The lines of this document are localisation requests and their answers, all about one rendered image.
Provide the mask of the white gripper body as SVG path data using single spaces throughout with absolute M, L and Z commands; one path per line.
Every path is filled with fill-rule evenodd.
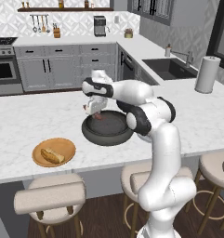
M 86 113 L 92 115 L 100 112 L 104 108 L 104 101 L 98 99 L 91 99 L 86 105 Z

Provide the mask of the white paper towel roll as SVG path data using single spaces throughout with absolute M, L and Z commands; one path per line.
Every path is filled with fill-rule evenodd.
M 202 58 L 194 88 L 197 92 L 210 94 L 213 91 L 219 64 L 220 58 L 214 56 L 205 56 Z

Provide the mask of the dark sink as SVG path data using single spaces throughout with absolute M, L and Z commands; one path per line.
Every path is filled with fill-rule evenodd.
M 196 78 L 198 72 L 179 59 L 144 59 L 143 62 L 150 67 L 163 80 L 179 80 Z

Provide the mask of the dark grey bowl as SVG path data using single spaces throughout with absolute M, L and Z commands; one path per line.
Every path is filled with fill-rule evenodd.
M 100 146 L 115 146 L 132 137 L 133 131 L 128 127 L 124 113 L 106 110 L 100 115 L 101 120 L 89 115 L 82 123 L 82 133 L 87 140 Z

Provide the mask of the dark wooden shelf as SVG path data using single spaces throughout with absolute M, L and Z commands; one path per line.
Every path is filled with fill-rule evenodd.
M 67 11 L 67 12 L 81 12 L 81 11 L 113 11 L 113 8 L 111 7 L 21 7 L 18 9 L 18 12 L 61 12 L 61 11 Z

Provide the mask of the steel tap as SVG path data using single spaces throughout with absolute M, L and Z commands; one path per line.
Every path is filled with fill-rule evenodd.
M 186 57 L 186 68 L 190 68 L 190 66 L 193 62 L 193 56 L 192 56 L 191 51 L 188 51 L 187 53 L 183 53 L 183 52 L 177 52 L 177 51 L 171 50 L 171 53 L 185 56 Z

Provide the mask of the steel coffee machine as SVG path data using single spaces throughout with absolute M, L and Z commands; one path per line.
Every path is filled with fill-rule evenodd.
M 106 18 L 104 16 L 94 17 L 94 35 L 96 37 L 105 37 L 106 32 L 110 29 L 106 25 Z

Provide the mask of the golden bun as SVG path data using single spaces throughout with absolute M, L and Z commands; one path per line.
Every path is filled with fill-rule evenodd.
M 57 152 L 54 152 L 51 148 L 46 148 L 41 150 L 41 155 L 52 164 L 59 164 L 65 160 L 65 156 Z

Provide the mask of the black framed window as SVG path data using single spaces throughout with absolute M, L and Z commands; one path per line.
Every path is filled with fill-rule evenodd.
M 220 67 L 224 69 L 224 0 L 219 1 L 206 55 L 220 58 Z

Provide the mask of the grey cupboards with dishwasher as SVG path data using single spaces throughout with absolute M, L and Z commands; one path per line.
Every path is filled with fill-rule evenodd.
M 158 83 L 146 73 L 133 58 L 131 58 L 120 46 L 118 47 L 117 80 L 139 80 L 150 86 L 158 86 Z

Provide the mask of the grey base cupboards run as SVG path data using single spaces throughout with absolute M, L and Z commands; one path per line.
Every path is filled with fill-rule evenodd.
M 93 70 L 115 79 L 115 44 L 16 46 L 25 91 L 79 88 Z

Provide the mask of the wooden plate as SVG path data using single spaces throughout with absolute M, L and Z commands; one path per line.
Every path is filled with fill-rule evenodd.
M 64 155 L 65 160 L 57 165 L 48 162 L 41 155 L 41 150 L 46 148 L 51 148 L 54 152 Z M 54 139 L 47 139 L 39 143 L 33 149 L 32 158 L 40 166 L 55 167 L 66 164 L 74 157 L 74 155 L 75 155 L 75 146 L 70 140 L 64 138 L 54 138 Z

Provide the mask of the steel oven with hob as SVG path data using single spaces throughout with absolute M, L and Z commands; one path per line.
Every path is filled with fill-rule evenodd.
M 13 43 L 16 37 L 0 37 L 0 96 L 23 92 Z

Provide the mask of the beige stool with backrest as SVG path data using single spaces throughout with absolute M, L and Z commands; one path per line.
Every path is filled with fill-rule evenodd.
M 198 234 L 201 234 L 209 219 L 216 204 L 221 190 L 224 190 L 224 152 L 216 152 L 202 155 L 199 159 L 198 170 L 195 176 L 195 184 L 199 183 L 200 176 L 203 176 L 208 182 L 213 185 L 213 190 L 210 191 L 210 196 L 206 203 L 207 210 L 204 213 L 204 218 L 198 229 Z
M 191 170 L 184 166 L 161 168 L 144 163 L 128 165 L 122 170 L 122 189 L 125 194 L 124 222 L 127 222 L 127 199 L 133 201 L 134 211 L 130 238 L 136 233 L 138 207 L 150 213 L 147 223 L 139 230 L 137 238 L 181 238 L 173 222 L 179 210 L 196 194 Z
M 83 225 L 78 213 L 86 201 L 86 186 L 77 174 L 65 174 L 35 179 L 27 190 L 14 197 L 18 215 L 29 214 L 37 223 L 41 238 L 50 232 L 56 238 L 54 227 L 74 220 L 76 238 L 82 238 Z

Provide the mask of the grey wall cupboards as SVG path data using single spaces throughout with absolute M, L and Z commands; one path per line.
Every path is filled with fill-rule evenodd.
M 175 0 L 127 0 L 127 9 L 143 18 L 169 25 Z

